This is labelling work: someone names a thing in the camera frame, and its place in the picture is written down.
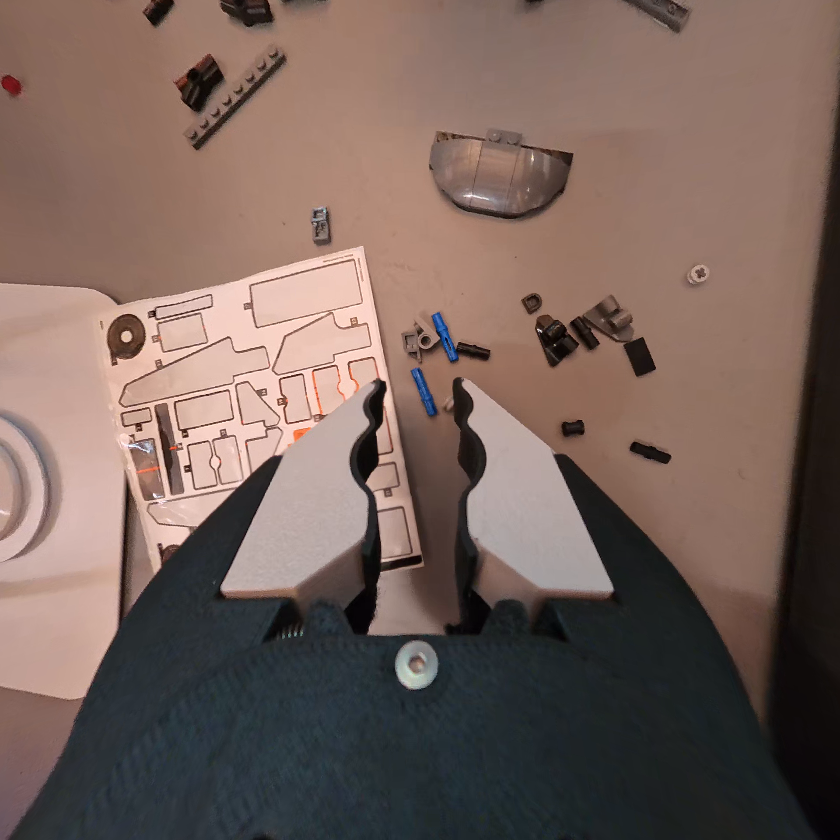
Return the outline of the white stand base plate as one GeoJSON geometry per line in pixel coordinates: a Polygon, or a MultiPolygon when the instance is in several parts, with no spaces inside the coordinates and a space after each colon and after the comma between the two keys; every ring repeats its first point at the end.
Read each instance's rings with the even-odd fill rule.
{"type": "Polygon", "coordinates": [[[88,288],[1,288],[1,683],[80,699],[119,625],[126,481],[88,288]]]}

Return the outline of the black angled lego piece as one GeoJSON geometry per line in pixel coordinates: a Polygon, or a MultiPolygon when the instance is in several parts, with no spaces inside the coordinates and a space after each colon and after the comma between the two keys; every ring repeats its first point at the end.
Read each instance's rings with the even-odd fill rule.
{"type": "Polygon", "coordinates": [[[555,367],[575,352],[580,346],[567,327],[549,314],[542,314],[535,322],[535,333],[549,366],[555,367]]]}

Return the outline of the grey lego connector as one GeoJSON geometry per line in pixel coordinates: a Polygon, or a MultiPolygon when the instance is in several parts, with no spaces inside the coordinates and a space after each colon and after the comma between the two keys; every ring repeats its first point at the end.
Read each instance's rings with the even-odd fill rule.
{"type": "Polygon", "coordinates": [[[440,338],[436,328],[429,318],[423,314],[417,314],[413,320],[413,326],[402,332],[402,347],[406,355],[414,359],[416,364],[421,364],[423,354],[435,349],[440,344],[440,338]]]}

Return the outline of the black lego piece red ends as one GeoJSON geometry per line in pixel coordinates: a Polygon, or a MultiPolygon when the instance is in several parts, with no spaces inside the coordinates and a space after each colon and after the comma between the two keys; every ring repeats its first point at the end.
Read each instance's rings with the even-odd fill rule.
{"type": "Polygon", "coordinates": [[[193,112],[205,107],[210,95],[224,81],[224,73],[212,54],[206,54],[181,77],[175,79],[181,100],[193,112]]]}

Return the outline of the grey lego bracket piece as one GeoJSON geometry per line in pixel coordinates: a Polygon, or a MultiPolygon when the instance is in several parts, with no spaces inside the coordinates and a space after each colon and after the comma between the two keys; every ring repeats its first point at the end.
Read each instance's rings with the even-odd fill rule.
{"type": "Polygon", "coordinates": [[[634,317],[613,295],[599,301],[586,311],[583,320],[598,332],[619,343],[634,340],[634,317]]]}

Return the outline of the long grey lego plate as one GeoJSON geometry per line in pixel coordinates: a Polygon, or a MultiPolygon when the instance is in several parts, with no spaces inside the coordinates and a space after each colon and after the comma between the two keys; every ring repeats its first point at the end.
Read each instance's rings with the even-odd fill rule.
{"type": "Polygon", "coordinates": [[[201,149],[286,62],[283,48],[269,45],[239,77],[213,93],[183,133],[191,147],[201,149]]]}

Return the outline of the grey curved lego canopy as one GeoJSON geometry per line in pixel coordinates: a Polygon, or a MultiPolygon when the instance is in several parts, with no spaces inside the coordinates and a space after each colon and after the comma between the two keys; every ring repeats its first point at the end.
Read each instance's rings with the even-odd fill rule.
{"type": "Polygon", "coordinates": [[[438,131],[428,169],[458,208],[516,219],[542,212],[563,194],[573,160],[571,152],[525,144],[520,133],[503,129],[483,137],[438,131]]]}

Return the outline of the lego sticker sheet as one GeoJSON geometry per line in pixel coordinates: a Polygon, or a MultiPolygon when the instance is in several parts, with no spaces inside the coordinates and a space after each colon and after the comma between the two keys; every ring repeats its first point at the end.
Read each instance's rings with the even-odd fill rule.
{"type": "Polygon", "coordinates": [[[390,384],[362,247],[130,303],[100,331],[152,573],[269,458],[390,384]]]}

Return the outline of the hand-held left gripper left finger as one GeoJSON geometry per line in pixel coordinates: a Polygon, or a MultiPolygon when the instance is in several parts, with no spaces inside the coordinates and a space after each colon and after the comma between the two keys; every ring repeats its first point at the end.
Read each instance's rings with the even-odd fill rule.
{"type": "Polygon", "coordinates": [[[221,585],[227,598],[330,601],[373,617],[382,544],[367,480],[386,384],[374,379],[280,457],[221,585]]]}

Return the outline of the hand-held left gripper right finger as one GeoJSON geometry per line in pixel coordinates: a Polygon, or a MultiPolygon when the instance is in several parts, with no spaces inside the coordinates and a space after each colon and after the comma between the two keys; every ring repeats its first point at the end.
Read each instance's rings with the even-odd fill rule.
{"type": "Polygon", "coordinates": [[[551,600],[610,599],[613,582],[551,447],[465,377],[453,399],[468,478],[456,524],[460,622],[483,623],[505,601],[533,621],[551,600]]]}

